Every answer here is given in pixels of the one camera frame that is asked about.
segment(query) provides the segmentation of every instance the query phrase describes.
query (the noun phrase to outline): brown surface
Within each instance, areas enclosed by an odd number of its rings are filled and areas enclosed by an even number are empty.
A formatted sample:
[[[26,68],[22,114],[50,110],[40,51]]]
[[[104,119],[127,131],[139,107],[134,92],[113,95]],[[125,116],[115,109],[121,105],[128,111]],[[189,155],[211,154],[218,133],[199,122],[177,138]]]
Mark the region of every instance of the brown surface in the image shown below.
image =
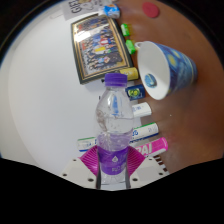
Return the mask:
[[[144,0],[120,0],[118,23],[131,25],[134,42],[153,41],[183,52],[194,60],[198,80],[166,97],[154,100],[148,94],[139,103],[148,102],[152,116],[142,124],[156,122],[169,149],[161,158],[170,173],[189,165],[219,159],[224,153],[224,72],[208,40],[186,17],[171,7],[157,2],[160,15],[149,18],[142,11]],[[132,57],[137,66],[137,53]]]

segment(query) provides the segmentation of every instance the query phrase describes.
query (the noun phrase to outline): green box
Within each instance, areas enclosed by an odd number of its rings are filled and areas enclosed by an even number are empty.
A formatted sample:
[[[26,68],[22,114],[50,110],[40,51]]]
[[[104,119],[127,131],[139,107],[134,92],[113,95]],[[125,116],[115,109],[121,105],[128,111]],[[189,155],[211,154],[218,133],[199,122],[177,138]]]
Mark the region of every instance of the green box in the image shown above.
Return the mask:
[[[136,52],[135,46],[131,40],[126,40],[126,46],[128,48],[129,54],[134,54]]]
[[[127,24],[125,24],[125,23],[121,24],[121,31],[122,31],[123,36],[125,36],[125,37],[130,36],[130,32],[129,32]]]

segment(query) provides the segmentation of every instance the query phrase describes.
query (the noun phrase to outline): blue cup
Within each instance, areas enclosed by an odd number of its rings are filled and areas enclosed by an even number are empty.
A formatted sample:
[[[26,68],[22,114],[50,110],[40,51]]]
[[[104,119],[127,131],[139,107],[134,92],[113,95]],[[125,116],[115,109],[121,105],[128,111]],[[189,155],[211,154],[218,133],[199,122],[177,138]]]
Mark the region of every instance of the blue cup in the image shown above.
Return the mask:
[[[196,81],[196,65],[185,54],[150,41],[135,46],[142,83],[154,99],[161,100]]]

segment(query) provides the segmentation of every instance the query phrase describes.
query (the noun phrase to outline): photo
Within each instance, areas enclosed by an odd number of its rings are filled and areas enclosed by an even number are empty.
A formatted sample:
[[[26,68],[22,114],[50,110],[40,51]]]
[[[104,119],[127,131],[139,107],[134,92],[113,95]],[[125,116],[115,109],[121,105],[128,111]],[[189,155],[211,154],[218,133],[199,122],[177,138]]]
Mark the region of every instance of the photo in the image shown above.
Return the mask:
[[[94,15],[72,24],[72,28],[81,84],[100,79],[106,73],[133,66],[114,20]]]

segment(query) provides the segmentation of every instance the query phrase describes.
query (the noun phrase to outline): water bottle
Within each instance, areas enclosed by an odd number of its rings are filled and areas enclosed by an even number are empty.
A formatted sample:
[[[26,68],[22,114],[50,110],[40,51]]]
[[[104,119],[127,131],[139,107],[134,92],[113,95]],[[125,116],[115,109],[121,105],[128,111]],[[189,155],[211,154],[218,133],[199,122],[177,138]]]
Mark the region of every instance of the water bottle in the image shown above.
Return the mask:
[[[101,184],[125,181],[129,142],[133,135],[134,114],[125,92],[127,75],[105,75],[106,90],[96,107],[97,150]]]

